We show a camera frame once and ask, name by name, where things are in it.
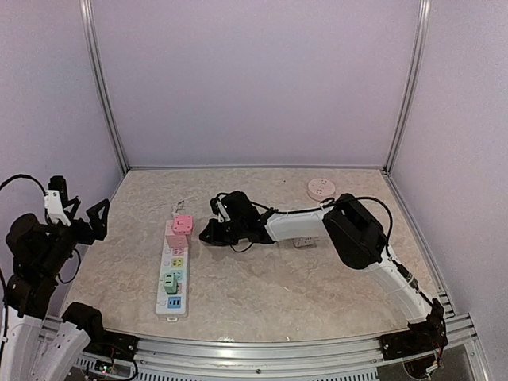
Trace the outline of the pink plug adapter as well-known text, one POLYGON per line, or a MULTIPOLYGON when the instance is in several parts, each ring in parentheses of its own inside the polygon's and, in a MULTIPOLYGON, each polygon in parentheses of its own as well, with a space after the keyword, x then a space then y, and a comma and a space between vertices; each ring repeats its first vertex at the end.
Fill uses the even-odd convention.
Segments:
POLYGON ((171 231, 175 235, 189 236, 194 228, 194 219, 190 215, 176 215, 173 217, 171 231))

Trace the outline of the pink cube socket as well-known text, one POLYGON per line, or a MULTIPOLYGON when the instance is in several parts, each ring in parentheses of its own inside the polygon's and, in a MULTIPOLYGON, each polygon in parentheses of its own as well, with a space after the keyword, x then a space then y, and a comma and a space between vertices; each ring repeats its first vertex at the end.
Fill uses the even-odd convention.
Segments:
POLYGON ((186 235, 166 235, 165 241, 171 249, 185 249, 189 247, 189 240, 186 235))

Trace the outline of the white multicolour power strip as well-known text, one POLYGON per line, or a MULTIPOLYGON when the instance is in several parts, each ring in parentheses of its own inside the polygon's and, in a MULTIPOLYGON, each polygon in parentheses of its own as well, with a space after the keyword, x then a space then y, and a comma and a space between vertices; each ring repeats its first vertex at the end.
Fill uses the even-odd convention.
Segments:
POLYGON ((169 322, 188 315, 193 225, 190 215, 176 215, 166 223, 155 312, 160 319, 169 322))

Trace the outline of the green plug adapter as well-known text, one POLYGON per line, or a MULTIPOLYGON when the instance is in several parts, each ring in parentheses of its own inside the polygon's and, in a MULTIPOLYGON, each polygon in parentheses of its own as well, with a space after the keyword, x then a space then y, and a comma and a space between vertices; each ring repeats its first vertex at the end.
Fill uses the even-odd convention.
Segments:
POLYGON ((174 273, 166 273, 162 278, 162 288, 167 295, 178 293, 178 280, 174 273))

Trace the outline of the white cube socket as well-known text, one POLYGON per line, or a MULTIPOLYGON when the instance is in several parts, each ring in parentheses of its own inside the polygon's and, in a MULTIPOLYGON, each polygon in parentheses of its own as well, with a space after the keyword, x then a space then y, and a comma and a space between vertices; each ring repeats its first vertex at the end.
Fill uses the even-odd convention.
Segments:
POLYGON ((316 237, 299 237, 292 240, 295 248, 314 247, 317 243, 316 237))

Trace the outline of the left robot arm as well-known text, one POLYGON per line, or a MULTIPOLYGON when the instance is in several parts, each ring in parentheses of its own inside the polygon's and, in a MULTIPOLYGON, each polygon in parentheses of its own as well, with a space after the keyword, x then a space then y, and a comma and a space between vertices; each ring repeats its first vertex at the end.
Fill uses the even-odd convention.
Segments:
POLYGON ((39 222, 35 214, 23 214, 6 236, 13 274, 4 292, 3 380, 63 380, 86 346, 101 353, 111 345, 100 311, 78 302, 65 310, 55 341, 46 349, 38 343, 60 270, 77 245, 106 238, 110 202, 104 199, 88 209, 87 221, 66 212, 55 190, 47 191, 44 206, 47 223, 39 222))

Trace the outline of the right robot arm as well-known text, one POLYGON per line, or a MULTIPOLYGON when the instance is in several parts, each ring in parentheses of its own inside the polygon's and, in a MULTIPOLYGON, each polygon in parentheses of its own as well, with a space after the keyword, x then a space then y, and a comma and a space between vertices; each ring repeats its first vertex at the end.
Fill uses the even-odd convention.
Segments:
POLYGON ((233 247, 240 241, 275 244, 327 237, 342 264, 372 276, 405 317, 406 330, 382 338, 389 356, 442 350, 448 345, 445 309, 394 254, 389 243, 393 228, 383 227, 363 204, 375 200, 345 193, 314 208, 282 211, 253 202, 240 190, 220 193, 210 200, 213 217, 199 239, 215 247, 233 247))

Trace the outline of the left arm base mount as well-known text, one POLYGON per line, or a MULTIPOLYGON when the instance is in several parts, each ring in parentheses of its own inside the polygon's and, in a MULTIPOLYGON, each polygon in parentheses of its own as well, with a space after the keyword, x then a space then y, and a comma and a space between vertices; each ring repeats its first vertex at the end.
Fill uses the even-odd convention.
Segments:
POLYGON ((139 340, 134 335, 105 331, 100 337, 90 337, 90 343, 83 351, 113 360, 132 361, 139 340))

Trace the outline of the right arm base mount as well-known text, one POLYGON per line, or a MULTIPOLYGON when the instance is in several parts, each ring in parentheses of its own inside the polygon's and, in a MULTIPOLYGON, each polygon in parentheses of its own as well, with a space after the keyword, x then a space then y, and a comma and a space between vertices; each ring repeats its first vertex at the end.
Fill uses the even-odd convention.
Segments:
POLYGON ((443 348, 448 344, 448 338, 440 333, 432 336, 429 333, 406 330, 382 335, 379 343, 383 359, 395 360, 443 348))

